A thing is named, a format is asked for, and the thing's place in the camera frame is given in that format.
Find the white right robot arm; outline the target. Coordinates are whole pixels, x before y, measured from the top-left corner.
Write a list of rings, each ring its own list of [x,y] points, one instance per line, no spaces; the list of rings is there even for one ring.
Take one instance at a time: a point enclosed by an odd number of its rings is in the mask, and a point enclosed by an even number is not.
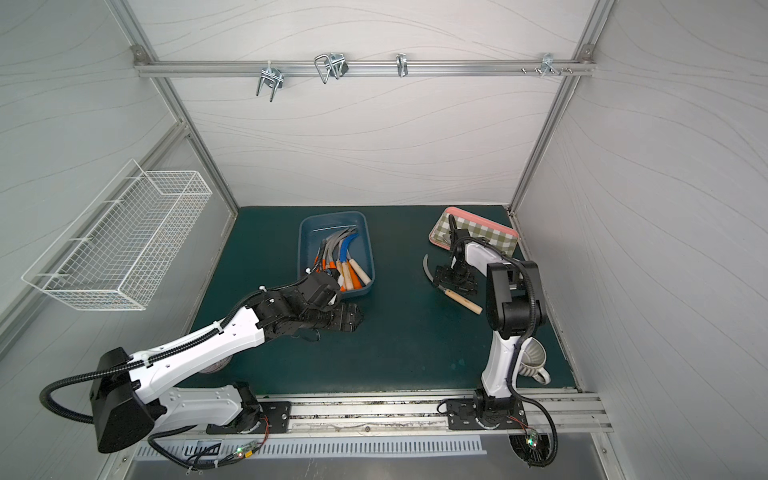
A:
[[[493,331],[481,387],[471,404],[480,428],[496,429],[506,422],[521,425],[527,402],[517,391],[525,348],[549,319],[539,266],[506,256],[489,241],[466,229],[450,233],[451,263],[422,266],[432,285],[445,296],[480,315]]]

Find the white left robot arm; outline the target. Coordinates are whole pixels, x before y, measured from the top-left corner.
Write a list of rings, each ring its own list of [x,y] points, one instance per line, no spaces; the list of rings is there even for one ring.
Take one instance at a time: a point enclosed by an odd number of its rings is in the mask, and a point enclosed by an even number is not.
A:
[[[91,384],[97,449],[123,450],[152,433],[199,424],[232,433],[251,429],[259,411],[248,386],[180,387],[180,382],[236,354],[301,330],[353,332],[364,319],[340,298],[335,275],[314,272],[272,290],[247,295],[222,319],[184,337],[127,353],[117,347],[98,362]]]

